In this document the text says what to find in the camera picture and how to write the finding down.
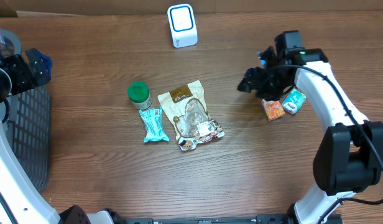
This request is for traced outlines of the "cardboard back panel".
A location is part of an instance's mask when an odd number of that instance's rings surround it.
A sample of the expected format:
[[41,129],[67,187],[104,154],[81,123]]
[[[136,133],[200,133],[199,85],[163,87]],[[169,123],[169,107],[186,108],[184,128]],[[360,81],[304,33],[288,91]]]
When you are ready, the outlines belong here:
[[2,0],[0,16],[165,14],[184,3],[195,13],[383,10],[383,0]]

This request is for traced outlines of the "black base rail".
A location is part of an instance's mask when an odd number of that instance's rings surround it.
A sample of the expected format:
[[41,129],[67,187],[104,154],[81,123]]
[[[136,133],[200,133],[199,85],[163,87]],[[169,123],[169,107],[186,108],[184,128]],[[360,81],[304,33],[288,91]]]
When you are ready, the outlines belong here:
[[127,224],[288,224],[293,220],[287,215],[258,215],[256,217],[232,217],[232,218],[179,218],[161,219],[152,218],[127,218]]

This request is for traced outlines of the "beige snack pouch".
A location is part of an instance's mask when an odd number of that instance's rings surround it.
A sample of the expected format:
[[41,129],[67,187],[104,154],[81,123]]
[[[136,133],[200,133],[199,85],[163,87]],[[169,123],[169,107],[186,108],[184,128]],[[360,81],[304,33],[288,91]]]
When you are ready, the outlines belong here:
[[205,90],[199,80],[158,96],[168,120],[174,126],[176,142],[183,151],[192,151],[224,136],[221,125],[211,117]]

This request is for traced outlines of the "orange tissue pack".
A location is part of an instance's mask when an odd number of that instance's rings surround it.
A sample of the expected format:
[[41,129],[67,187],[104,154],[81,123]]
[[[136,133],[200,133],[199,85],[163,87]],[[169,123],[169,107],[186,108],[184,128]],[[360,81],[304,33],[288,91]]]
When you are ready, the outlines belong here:
[[280,101],[266,101],[261,100],[262,106],[269,121],[281,118],[285,115],[285,111],[280,104]]

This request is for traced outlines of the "teal snack packet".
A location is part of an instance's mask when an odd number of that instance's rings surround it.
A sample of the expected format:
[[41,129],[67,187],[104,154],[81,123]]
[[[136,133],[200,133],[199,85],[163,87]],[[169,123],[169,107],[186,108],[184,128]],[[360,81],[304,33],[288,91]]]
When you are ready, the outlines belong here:
[[145,130],[146,130],[144,143],[147,143],[149,141],[169,142],[169,137],[166,135],[164,131],[164,126],[162,122],[162,108],[139,110],[139,114],[144,122]]

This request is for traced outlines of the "green lid container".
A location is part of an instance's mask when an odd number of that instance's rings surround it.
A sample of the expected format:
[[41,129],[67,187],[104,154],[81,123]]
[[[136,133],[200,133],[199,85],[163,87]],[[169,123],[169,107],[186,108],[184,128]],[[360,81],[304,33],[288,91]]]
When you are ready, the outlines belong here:
[[130,84],[127,93],[130,101],[138,110],[146,110],[152,104],[150,90],[144,82]]

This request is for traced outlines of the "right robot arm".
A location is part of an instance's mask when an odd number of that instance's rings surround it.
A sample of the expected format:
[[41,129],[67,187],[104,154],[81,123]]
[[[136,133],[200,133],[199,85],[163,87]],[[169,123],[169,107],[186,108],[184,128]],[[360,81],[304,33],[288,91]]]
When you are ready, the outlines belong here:
[[285,214],[258,215],[257,223],[341,223],[335,210],[383,179],[383,123],[372,122],[347,97],[321,49],[307,49],[299,31],[279,34],[247,70],[239,91],[275,102],[300,90],[325,132],[313,160],[314,184]]

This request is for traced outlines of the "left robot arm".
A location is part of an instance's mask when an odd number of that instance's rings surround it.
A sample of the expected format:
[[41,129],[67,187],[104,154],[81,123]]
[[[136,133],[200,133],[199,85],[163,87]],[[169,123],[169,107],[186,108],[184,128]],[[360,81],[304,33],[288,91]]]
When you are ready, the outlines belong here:
[[[0,103],[8,98],[43,86],[51,80],[52,61],[36,49],[25,56],[3,57],[4,31],[0,29]],[[87,214],[73,205],[62,213],[43,199],[16,158],[0,119],[0,223],[103,223],[115,224],[112,210]]]

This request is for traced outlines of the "teal tissue pack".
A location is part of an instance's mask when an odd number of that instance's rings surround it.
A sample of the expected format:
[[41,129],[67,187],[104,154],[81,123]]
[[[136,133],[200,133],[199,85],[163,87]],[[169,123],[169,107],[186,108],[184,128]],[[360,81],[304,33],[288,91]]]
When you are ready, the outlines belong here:
[[294,88],[283,101],[282,107],[285,111],[295,114],[300,110],[305,100],[306,96]]

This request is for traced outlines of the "grey plastic basket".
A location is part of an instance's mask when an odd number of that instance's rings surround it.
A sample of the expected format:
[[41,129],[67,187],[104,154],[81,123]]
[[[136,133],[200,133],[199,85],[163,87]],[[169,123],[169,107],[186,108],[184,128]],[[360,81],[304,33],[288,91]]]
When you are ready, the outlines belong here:
[[34,187],[46,188],[50,171],[52,99],[46,89],[52,60],[23,50],[13,32],[0,29],[0,122],[4,135]]

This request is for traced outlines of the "white barcode scanner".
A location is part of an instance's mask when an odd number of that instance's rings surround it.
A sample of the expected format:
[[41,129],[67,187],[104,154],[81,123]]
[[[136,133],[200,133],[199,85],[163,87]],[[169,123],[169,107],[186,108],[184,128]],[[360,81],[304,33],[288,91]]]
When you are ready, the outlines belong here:
[[173,46],[177,49],[196,45],[198,32],[193,8],[189,4],[177,4],[167,9]]

